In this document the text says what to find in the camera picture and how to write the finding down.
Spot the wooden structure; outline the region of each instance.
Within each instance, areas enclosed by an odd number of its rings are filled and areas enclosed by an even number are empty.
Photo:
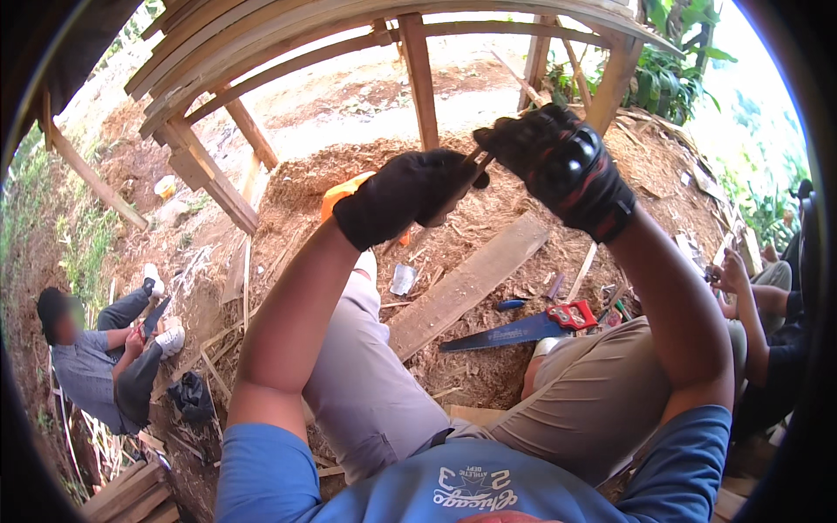
[[[163,467],[140,460],[90,498],[80,513],[91,523],[173,523],[180,513],[171,496]]]
[[[533,13],[535,23],[470,21],[425,24],[422,14],[508,10]],[[557,15],[578,20],[591,32],[564,28]],[[236,79],[304,44],[341,31],[369,26],[368,34],[325,45]],[[172,148],[169,161],[189,187],[204,187],[247,233],[258,225],[253,209],[218,169],[189,127],[225,107],[257,157],[268,167],[276,157],[239,97],[271,80],[323,60],[374,46],[401,42],[425,149],[439,144],[427,37],[463,33],[532,35],[526,79],[536,88],[546,67],[550,38],[574,40],[610,49],[608,66],[587,119],[604,133],[634,72],[644,43],[673,54],[680,51],[633,19],[627,0],[179,0],[171,3],[143,34],[164,38],[125,90],[136,100],[150,94],[140,129]],[[214,97],[187,114],[204,92]]]

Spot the gloved hand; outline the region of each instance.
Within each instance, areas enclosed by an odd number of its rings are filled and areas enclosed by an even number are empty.
[[[520,120],[500,118],[474,139],[568,227],[599,243],[616,238],[633,214],[636,196],[602,139],[567,109],[549,104]]]
[[[444,207],[454,196],[462,198],[468,192],[466,184],[476,164],[464,166],[464,159],[450,149],[411,151],[390,159],[354,194],[334,205],[340,230],[364,251],[395,238],[412,222],[441,225],[444,220],[437,222],[436,216],[453,210]]]

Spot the hand saw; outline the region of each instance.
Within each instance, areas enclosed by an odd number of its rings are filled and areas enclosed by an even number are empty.
[[[572,309],[578,311],[583,321],[576,320],[573,317]],[[502,327],[482,331],[459,338],[459,340],[445,341],[439,345],[439,351],[472,351],[524,341],[535,341],[550,336],[568,336],[573,331],[586,329],[597,324],[587,301],[574,301],[573,303],[554,305],[541,313],[528,316],[522,320],[512,321],[512,323]]]

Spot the blue saw blade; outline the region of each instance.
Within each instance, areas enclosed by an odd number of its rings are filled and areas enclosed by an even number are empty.
[[[439,345],[441,352],[471,351],[493,346],[511,345],[524,341],[540,340],[541,338],[567,336],[570,329],[561,327],[556,321],[550,320],[546,312],[535,314],[512,321],[508,325],[482,331],[459,340],[444,341]]]

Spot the seated person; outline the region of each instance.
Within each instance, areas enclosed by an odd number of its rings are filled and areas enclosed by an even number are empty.
[[[160,360],[183,347],[186,333],[176,326],[157,336],[143,351],[132,321],[160,298],[163,283],[152,264],[145,266],[142,287],[105,307],[97,331],[82,331],[73,308],[79,301],[55,287],[38,299],[38,316],[51,347],[58,383],[69,399],[104,422],[113,434],[136,434],[148,424],[151,389]]]
[[[729,249],[725,254],[723,266],[716,268],[720,279],[712,286],[737,295],[737,306],[719,300],[724,316],[740,320],[730,322],[737,367],[747,379],[732,425],[732,441],[736,442],[779,423],[793,410],[803,384],[808,347],[802,293],[751,284],[741,255]],[[783,326],[766,334],[756,307],[782,317]]]
[[[396,156],[337,202],[247,331],[216,520],[710,520],[733,378],[709,288],[568,110],[546,105],[475,139],[567,226],[607,245],[647,318],[539,355],[532,392],[490,426],[450,419],[388,346],[368,250],[433,223],[473,165],[448,150]],[[302,398],[349,484],[325,504]],[[609,503],[594,486],[655,430]]]

